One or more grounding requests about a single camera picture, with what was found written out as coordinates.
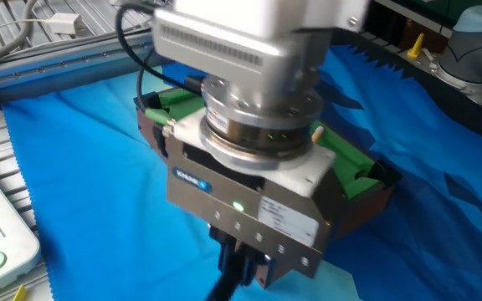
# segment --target vent slot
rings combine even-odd
[[[185,42],[193,43],[195,45],[207,48],[214,52],[225,54],[231,58],[241,59],[244,62],[253,64],[253,65],[261,66],[264,63],[264,61],[257,55],[249,54],[242,50],[231,48],[221,43],[216,43],[206,38],[198,37],[195,34],[183,32],[182,30],[179,30],[176,28],[171,28],[171,27],[162,25],[162,32],[164,36],[168,36],[171,38],[178,38]]]

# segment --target metal rack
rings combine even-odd
[[[25,0],[0,2],[0,25],[21,15]],[[114,20],[118,7],[106,0],[38,0],[33,17],[51,18],[55,13],[78,13],[85,25],[80,35],[55,34],[45,23],[34,23],[26,43],[0,60],[0,102],[37,97],[71,89],[102,79],[137,71],[128,64],[126,52],[115,35]],[[128,12],[123,20],[126,38],[139,55],[151,45],[145,30],[149,17]],[[19,24],[0,28],[0,48],[12,41]],[[151,64],[163,62],[159,57]]]

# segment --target yellow object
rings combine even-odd
[[[412,49],[408,50],[407,56],[411,59],[417,59],[419,54],[422,52],[422,45],[423,45],[423,38],[425,37],[425,34],[420,34],[418,39],[416,40],[416,43],[414,44],[414,47]]]
[[[318,144],[319,140],[323,136],[323,132],[325,131],[325,128],[323,126],[318,126],[317,129],[315,129],[314,134],[311,136],[311,141],[314,144]]]
[[[24,301],[25,297],[27,297],[27,290],[25,289],[25,287],[22,284],[22,285],[20,285],[20,287],[18,288],[18,291],[14,295],[13,301]]]

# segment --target screw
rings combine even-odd
[[[358,18],[356,17],[349,18],[349,25],[351,25],[352,27],[355,27],[357,24],[358,24]]]

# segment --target blue tarp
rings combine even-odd
[[[404,175],[390,206],[331,245],[315,281],[292,273],[235,299],[482,300],[482,136],[415,80],[366,60],[333,47],[317,89],[324,121]],[[218,277],[206,225],[165,201],[167,169],[137,130],[135,80],[3,107],[55,300],[204,300]]]

